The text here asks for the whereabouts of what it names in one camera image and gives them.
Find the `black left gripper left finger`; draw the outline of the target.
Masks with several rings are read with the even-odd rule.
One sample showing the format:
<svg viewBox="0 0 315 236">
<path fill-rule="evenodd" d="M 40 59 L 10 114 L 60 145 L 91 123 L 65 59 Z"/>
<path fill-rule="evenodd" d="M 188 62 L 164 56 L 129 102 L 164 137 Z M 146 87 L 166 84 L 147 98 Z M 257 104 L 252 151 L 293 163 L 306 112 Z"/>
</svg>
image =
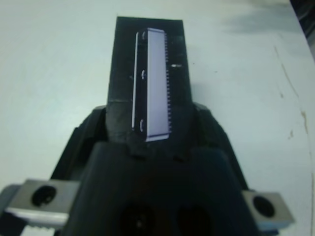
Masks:
<svg viewBox="0 0 315 236">
<path fill-rule="evenodd" d="M 95 107 L 76 127 L 51 175 L 56 180 L 80 180 L 95 143 L 107 141 L 106 107 Z"/>
</svg>

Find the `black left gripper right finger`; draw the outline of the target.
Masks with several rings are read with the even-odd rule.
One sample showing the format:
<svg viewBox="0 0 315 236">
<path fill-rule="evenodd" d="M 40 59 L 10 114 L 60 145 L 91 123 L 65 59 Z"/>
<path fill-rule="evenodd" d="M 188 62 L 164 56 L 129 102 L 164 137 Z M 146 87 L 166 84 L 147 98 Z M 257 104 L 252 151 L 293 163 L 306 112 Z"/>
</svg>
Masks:
<svg viewBox="0 0 315 236">
<path fill-rule="evenodd" d="M 194 103 L 194 122 L 200 144 L 223 151 L 242 189 L 248 190 L 246 179 L 228 135 L 212 115 L 211 111 L 202 104 Z"/>
</svg>

